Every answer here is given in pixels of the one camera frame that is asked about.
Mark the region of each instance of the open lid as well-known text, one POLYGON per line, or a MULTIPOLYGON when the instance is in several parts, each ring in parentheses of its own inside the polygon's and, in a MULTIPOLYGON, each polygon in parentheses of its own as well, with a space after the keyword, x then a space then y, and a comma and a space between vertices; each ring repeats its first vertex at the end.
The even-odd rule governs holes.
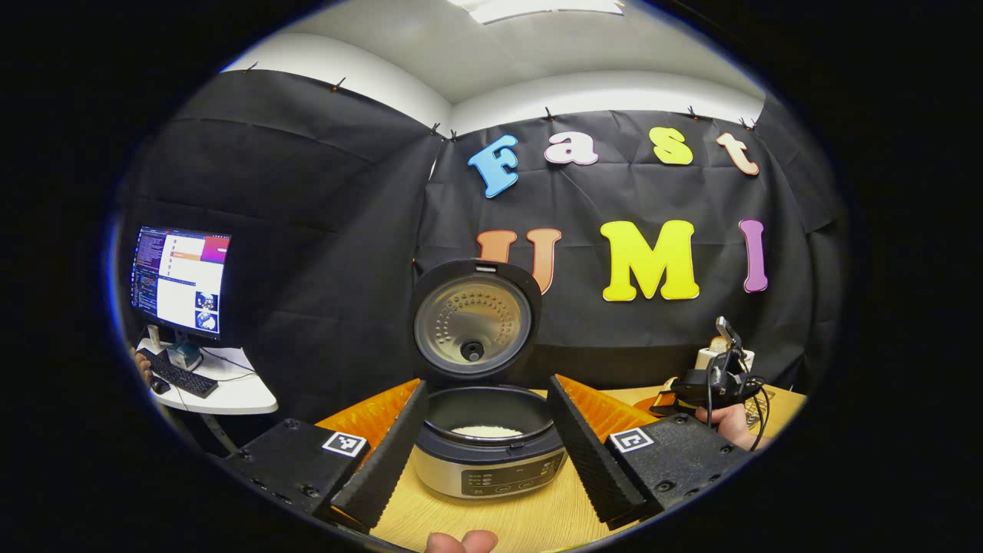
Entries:
POLYGON ((508 382, 532 351, 543 298, 532 275, 478 259, 437 266, 411 303, 416 374, 435 384, 508 382))

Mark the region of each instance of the human hand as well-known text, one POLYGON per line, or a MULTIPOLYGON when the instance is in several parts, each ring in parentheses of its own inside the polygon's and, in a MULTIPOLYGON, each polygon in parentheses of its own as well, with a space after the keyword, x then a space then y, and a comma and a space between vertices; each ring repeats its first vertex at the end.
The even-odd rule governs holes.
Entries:
POLYGON ((149 388, 150 362, 146 360, 146 357, 144 357, 142 353, 137 353, 135 348, 130 348, 130 355, 133 357, 133 362, 137 365, 137 370, 140 371, 140 375, 144 377, 144 383, 149 388))
MULTIPOLYGON (((701 422, 707 422, 707 409, 697 407, 696 418, 701 422)), ((757 438, 747 428, 747 415, 744 412, 744 403, 735 403, 723 409, 714 409, 713 422, 719 424, 717 433, 726 440, 733 442, 735 446, 742 450, 750 450, 757 438)), ((770 440, 762 437, 758 444, 758 450, 762 450, 770 440)))
POLYGON ((488 530, 471 530, 457 541, 445 533, 434 532, 427 538, 424 553, 490 553, 498 544, 498 536, 488 530))

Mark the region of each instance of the orange pad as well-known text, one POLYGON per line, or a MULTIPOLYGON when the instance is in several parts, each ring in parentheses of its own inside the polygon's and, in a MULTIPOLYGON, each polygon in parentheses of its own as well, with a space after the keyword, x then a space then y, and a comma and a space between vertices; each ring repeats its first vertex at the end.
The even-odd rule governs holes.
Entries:
POLYGON ((420 379, 411 380, 390 388, 381 394, 364 399, 325 418, 315 426, 346 434, 354 434, 369 440, 369 454, 362 464, 372 456, 376 447, 382 443, 389 427, 396 421, 410 395, 420 385, 420 379))
POLYGON ((607 439, 608 434, 631 430, 659 420, 624 401, 619 401, 565 376, 556 375, 556 380, 563 386, 573 404, 577 405, 580 414, 584 415, 587 424, 591 425, 591 430, 601 443, 607 439))

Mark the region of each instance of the white wall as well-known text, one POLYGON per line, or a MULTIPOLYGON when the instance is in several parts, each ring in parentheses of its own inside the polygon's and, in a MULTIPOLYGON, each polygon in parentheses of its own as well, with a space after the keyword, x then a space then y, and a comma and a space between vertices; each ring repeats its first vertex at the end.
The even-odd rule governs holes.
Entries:
POLYGON ((504 87, 457 103, 450 128, 463 135, 492 125, 553 115, 597 110, 660 110, 751 124, 764 100, 717 85, 668 73, 593 71, 545 77, 504 87))
POLYGON ((326 36, 282 33, 261 42, 223 71, 283 71, 337 83, 380 101, 432 127, 444 137, 493 125, 554 114, 596 110, 661 110, 748 123, 764 106, 760 97, 709 81, 644 71, 594 71, 545 77, 484 92, 451 105, 442 95, 403 69, 326 36))
POLYGON ((241 71, 258 63, 267 69, 303 75, 368 96, 450 136, 450 102, 399 67, 351 44, 305 33, 275 34, 222 71, 241 71))

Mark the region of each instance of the letter f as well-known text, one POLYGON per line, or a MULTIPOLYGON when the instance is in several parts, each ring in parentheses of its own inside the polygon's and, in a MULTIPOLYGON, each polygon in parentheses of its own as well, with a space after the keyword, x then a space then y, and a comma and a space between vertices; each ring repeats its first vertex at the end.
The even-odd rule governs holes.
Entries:
POLYGON ((519 180, 519 175, 510 173, 504 168, 512 167, 514 169, 519 163, 515 152, 507 148, 508 146, 515 146, 517 144, 519 144, 519 141, 515 137, 505 135, 489 144, 484 150, 472 155, 471 159, 468 159, 468 164, 478 167, 478 172, 485 179, 486 198, 497 196, 502 190, 512 186, 515 184, 515 181, 519 180), (501 155, 495 155, 495 152, 498 150, 501 150, 501 155))

